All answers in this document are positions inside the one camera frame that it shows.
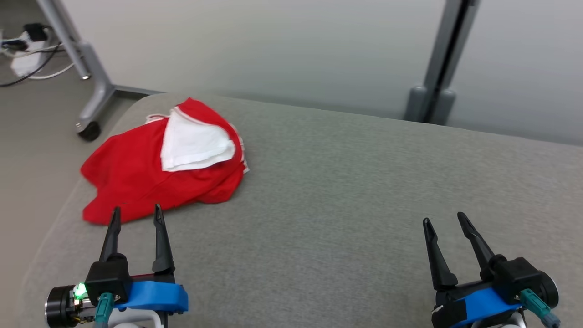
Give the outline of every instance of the gray wall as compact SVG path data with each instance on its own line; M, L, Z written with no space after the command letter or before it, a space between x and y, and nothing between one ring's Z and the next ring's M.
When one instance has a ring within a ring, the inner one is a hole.
M447 125L583 144L583 2L485 0Z
M113 83L402 118L445 0L62 0Z

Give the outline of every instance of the gray bracket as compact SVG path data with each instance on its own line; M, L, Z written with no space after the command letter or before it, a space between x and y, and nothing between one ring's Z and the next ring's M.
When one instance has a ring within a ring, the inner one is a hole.
M115 92L115 86L111 84L111 81L103 69L99 58L97 58L97 54L93 50L91 44L85 41L81 41L78 46L83 53L85 62L93 74L93 80L95 84L93 95L79 114L79 119L75 123L77 133L85 130L87 125L91 123L91 121L95 120L96 116L101 113Z
M422 86L409 93L405 120L444 125L454 105L449 88L465 46L479 0L446 0Z
M417 85L411 88L404 120L422 122L425 118L446 59L448 45L461 8L460 2L461 0L446 0L445 2L441 23L437 30L435 43L433 44L433 52L431 53L425 74L425 80L423 81L423 85Z
M71 61L75 64L75 69L79 73L81 80L87 80L92 76L95 82L93 95L79 114L79 118L75 123L75 129L79 133L85 130L89 123L95 120L97 115L103 110L115 92L115 86L111 84L93 47L85 41L78 43L74 41L72 27L67 24L64 19L64 13L59 11L53 0L37 0L37 2L71 58Z
M430 106L429 112L427 113L427 123L446 125L449 114L454 107L456 94L455 91L450 88L450 85L454 78L455 69L458 66L459 58L462 55L463 48L465 47L470 30L472 29L473 22L476 18L476 12L479 4L480 0L472 0L466 10L465 16L463 17L463 22L459 28L455 46L449 59L449 63L445 68L445 72L441 81L441 89L437 94L434 103L432 106Z

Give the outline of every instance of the blue bracket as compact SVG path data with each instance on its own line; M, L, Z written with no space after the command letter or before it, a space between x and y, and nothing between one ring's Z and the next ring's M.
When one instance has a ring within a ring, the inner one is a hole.
M178 284L138 281L133 283L128 301L116 304L115 308L181 313L188 311L188 295Z
M522 306L520 303L506 304L492 287L475 291L459 301L462 300L466 302L467 318L451 328L463 327L509 310L518 310Z

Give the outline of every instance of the gray fabric surface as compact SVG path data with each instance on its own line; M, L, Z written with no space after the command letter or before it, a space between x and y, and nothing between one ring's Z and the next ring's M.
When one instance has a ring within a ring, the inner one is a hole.
M138 101L113 133L184 96ZM583 148L378 117L200 97L243 136L251 171L234 197L167 211L190 311L175 327L431 327L430 217L460 282L479 278L456 212L496 253L524 256L583 326ZM81 220L80 181L25 278L19 324L43 327L49 290L82 281L106 228ZM122 226L131 274L154 257L151 218ZM533 316L529 327L541 327Z

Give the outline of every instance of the plug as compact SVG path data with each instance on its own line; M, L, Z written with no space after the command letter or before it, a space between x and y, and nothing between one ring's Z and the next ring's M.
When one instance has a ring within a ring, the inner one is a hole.
M44 32L44 25L41 23L26 24L24 30L29 34L30 41L47 41L48 36Z

